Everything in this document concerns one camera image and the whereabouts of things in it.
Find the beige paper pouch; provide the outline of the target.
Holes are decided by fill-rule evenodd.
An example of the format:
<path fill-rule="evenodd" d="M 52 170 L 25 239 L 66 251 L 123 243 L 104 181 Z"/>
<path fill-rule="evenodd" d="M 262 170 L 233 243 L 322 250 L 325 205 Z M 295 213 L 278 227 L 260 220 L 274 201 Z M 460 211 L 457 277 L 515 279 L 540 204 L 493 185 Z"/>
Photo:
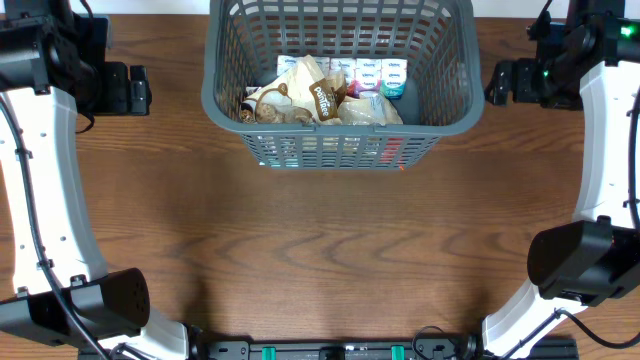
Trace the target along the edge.
<path fill-rule="evenodd" d="M 338 107 L 338 115 L 345 125 L 403 125 L 396 108 L 383 95 L 356 99 L 347 96 Z"/>

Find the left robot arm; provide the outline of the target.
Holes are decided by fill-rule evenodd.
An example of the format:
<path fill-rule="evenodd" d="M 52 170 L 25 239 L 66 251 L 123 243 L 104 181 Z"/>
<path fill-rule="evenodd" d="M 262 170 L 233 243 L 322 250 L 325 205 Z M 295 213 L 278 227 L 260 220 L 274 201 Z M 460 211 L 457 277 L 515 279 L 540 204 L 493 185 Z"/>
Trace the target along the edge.
<path fill-rule="evenodd" d="M 3 332 L 112 359 L 186 359 L 188 328 L 154 310 L 142 272 L 112 272 L 88 217 L 76 122 L 145 116 L 142 66 L 105 58 L 110 23 L 61 0 L 4 3 L 1 171 L 14 232 Z"/>

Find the multicolour tissue pack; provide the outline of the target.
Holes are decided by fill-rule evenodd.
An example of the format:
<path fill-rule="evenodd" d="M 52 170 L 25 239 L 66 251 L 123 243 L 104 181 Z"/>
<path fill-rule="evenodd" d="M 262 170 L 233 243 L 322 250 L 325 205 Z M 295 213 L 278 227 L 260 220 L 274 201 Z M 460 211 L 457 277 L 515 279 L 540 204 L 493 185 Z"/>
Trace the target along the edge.
<path fill-rule="evenodd" d="M 324 75 L 342 73 L 347 94 L 351 97 L 370 97 L 381 93 L 388 99 L 402 97 L 408 79 L 405 59 L 330 58 L 313 59 Z"/>

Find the beige brown snack bag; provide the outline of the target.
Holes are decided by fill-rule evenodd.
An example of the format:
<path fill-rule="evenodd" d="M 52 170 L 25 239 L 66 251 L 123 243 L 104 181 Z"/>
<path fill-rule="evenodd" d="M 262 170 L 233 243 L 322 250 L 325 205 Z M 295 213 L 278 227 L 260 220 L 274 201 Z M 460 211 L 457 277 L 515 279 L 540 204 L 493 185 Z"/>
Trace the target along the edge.
<path fill-rule="evenodd" d="M 244 124 L 341 125 L 331 81 L 311 55 L 270 84 L 251 92 L 240 105 Z"/>

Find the orange spaghetti packet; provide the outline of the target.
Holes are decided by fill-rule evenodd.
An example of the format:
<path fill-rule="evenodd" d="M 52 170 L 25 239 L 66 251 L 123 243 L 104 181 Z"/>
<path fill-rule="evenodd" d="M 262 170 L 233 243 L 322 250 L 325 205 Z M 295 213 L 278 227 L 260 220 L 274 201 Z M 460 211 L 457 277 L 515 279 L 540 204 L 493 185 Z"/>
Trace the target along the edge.
<path fill-rule="evenodd" d="M 404 140 L 402 138 L 388 138 L 376 165 L 377 168 L 399 168 L 404 169 L 405 159 L 403 156 Z"/>

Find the grey plastic basket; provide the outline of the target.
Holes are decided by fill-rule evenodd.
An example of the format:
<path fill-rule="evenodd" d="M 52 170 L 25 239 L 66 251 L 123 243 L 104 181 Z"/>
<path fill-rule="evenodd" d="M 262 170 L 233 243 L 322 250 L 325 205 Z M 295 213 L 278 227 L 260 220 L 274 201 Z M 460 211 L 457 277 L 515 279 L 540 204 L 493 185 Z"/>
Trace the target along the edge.
<path fill-rule="evenodd" d="M 249 87 L 276 77 L 281 55 L 399 58 L 408 79 L 394 101 L 403 125 L 258 125 L 239 121 Z M 296 169 L 377 168 L 388 138 L 404 140 L 404 169 L 441 138 L 472 128 L 484 110 L 472 4 L 465 0 L 229 0 L 210 5 L 201 91 L 218 126 L 258 161 L 267 146 L 295 146 Z"/>

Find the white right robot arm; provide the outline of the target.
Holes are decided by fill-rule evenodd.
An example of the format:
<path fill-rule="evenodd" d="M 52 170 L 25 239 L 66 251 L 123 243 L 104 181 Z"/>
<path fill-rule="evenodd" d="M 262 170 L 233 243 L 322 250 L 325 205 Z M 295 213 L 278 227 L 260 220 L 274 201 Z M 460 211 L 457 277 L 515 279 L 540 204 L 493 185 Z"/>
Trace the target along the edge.
<path fill-rule="evenodd" d="M 556 326 L 639 284 L 639 24 L 625 9 L 572 0 L 561 23 L 543 10 L 527 31 L 535 56 L 495 66 L 489 103 L 583 113 L 582 180 L 571 221 L 534 237 L 526 281 L 460 345 L 462 359 L 559 359 Z"/>

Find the teal snack packet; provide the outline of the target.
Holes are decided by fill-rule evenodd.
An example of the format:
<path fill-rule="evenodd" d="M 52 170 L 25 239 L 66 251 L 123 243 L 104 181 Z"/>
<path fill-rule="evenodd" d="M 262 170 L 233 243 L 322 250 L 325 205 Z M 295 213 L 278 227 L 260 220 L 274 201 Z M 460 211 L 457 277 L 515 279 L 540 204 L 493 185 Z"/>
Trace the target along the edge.
<path fill-rule="evenodd" d="M 258 162 L 261 166 L 271 168 L 299 168 L 300 158 L 295 146 L 267 146 L 258 151 Z"/>

